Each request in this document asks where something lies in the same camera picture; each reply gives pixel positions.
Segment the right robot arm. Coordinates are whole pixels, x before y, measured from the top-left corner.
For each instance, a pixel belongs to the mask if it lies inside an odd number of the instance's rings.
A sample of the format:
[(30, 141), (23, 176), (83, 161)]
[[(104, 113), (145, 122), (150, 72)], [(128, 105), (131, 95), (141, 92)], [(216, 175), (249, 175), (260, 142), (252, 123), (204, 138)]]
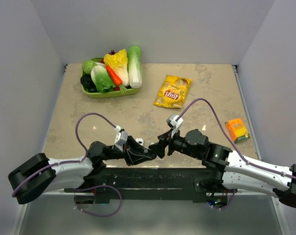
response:
[(208, 192), (245, 189), (270, 195), (296, 208), (296, 164), (284, 167), (240, 155), (238, 151), (210, 142), (197, 129), (189, 131), (185, 137), (168, 131), (158, 140), (149, 145), (158, 157), (177, 151), (200, 160), (211, 171), (209, 179), (198, 183)]

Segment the white earbud charging case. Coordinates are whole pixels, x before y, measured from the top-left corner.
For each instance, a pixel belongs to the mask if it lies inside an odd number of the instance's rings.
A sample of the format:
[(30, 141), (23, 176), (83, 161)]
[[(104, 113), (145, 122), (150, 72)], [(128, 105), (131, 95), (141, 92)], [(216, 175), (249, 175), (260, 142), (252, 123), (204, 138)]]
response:
[(144, 144), (144, 141), (143, 141), (143, 139), (141, 139), (141, 138), (137, 138), (137, 139), (136, 139), (136, 142), (139, 143), (139, 144), (141, 144), (141, 145)]

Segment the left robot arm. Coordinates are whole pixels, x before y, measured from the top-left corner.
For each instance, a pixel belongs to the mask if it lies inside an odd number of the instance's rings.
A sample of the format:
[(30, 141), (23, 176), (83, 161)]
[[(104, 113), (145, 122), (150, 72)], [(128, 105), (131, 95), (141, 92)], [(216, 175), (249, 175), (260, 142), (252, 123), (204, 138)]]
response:
[(8, 180), (20, 205), (34, 201), (44, 192), (77, 188), (87, 192), (92, 188), (92, 179), (102, 171), (107, 160), (124, 159), (127, 165), (138, 165), (156, 158), (156, 153), (145, 148), (128, 136), (121, 149), (115, 145), (93, 142), (86, 158), (53, 159), (39, 153), (21, 164), (8, 175)]

